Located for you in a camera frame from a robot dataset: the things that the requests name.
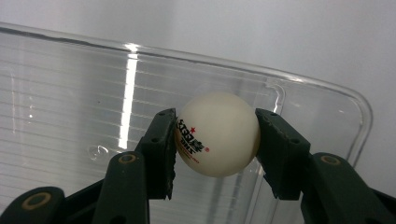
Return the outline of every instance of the white background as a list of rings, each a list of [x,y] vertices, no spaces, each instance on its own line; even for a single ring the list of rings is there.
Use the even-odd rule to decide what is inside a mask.
[[[358,172],[396,197],[396,1],[0,0],[0,21],[253,63],[362,93]]]

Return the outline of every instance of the transparent plastic tray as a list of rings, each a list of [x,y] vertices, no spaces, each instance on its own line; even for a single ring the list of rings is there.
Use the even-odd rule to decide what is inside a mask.
[[[0,23],[0,213],[25,191],[70,195],[133,150],[153,116],[195,95],[228,91],[275,111],[311,142],[356,164],[372,113],[358,93],[308,77],[130,43]],[[150,201],[151,223],[302,223],[253,161],[212,178],[179,157],[171,201]]]

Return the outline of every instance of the ping pong ball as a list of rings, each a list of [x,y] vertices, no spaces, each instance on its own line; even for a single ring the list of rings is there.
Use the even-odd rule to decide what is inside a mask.
[[[236,95],[211,92],[193,98],[177,118],[177,151],[194,171],[233,175],[256,156],[260,127],[252,107]]]

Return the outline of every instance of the screw hole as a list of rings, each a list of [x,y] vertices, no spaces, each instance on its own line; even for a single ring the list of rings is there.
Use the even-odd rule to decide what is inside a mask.
[[[382,222],[375,220],[373,218],[367,217],[365,220],[366,224],[382,224]]]
[[[122,164],[128,164],[128,163],[134,162],[135,160],[136,160],[135,155],[123,155],[123,156],[119,157],[119,163],[122,163]]]
[[[291,139],[290,141],[291,141],[293,144],[300,144],[300,140],[295,139],[295,138]]]
[[[320,157],[320,159],[322,161],[326,162],[326,163],[331,164],[331,165],[339,165],[339,164],[341,164],[341,162],[337,158],[335,158],[333,156],[322,156],[322,157]]]
[[[25,210],[34,210],[50,201],[51,195],[47,192],[40,192],[31,195],[22,203],[22,208]]]
[[[123,216],[116,216],[110,220],[110,224],[124,224],[126,223],[126,218]]]

